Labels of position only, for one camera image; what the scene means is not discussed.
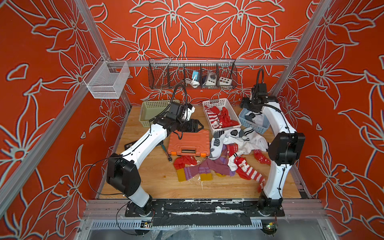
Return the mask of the red christmas sock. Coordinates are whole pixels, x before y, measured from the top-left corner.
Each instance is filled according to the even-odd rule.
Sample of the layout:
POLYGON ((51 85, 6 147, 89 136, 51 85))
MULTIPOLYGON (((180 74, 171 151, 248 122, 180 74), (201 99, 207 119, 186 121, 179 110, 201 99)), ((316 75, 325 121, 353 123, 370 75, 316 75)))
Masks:
POLYGON ((235 120, 232 120, 229 111, 227 108, 223 107, 223 109, 219 113, 219 119, 220 119, 220 127, 219 128, 228 128, 228 127, 234 127, 238 125, 238 122, 235 120))

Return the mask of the white black patterned sock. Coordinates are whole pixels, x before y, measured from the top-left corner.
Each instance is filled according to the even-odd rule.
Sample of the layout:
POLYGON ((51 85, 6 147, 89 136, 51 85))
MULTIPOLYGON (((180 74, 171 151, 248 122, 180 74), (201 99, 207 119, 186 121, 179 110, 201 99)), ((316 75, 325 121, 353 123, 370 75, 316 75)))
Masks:
POLYGON ((269 122, 263 113, 248 112, 245 114, 245 119, 249 122, 251 127, 266 128, 269 125, 269 122))

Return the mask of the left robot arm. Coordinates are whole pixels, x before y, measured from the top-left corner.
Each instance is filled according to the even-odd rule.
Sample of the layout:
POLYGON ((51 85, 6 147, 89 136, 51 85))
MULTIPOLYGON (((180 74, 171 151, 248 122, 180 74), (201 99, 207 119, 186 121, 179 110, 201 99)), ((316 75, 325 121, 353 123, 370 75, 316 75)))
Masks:
POLYGON ((108 158, 106 181, 120 191, 136 207, 139 215, 147 216, 152 210, 152 196, 141 186, 139 168, 152 150, 173 132, 185 132, 195 107, 170 101, 168 106, 149 120, 150 129, 121 154, 108 158))

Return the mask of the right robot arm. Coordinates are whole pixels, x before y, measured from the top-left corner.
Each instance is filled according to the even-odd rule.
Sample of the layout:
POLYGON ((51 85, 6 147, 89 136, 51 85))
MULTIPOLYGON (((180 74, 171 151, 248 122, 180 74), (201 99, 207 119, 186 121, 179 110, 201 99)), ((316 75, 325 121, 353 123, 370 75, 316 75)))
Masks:
POLYGON ((306 137, 289 124, 278 99, 268 94, 264 83, 254 85, 252 96, 243 98, 241 107, 267 117, 275 135, 268 147, 270 173, 257 203, 262 215, 270 215, 282 208, 286 178, 291 167, 300 158, 306 137))

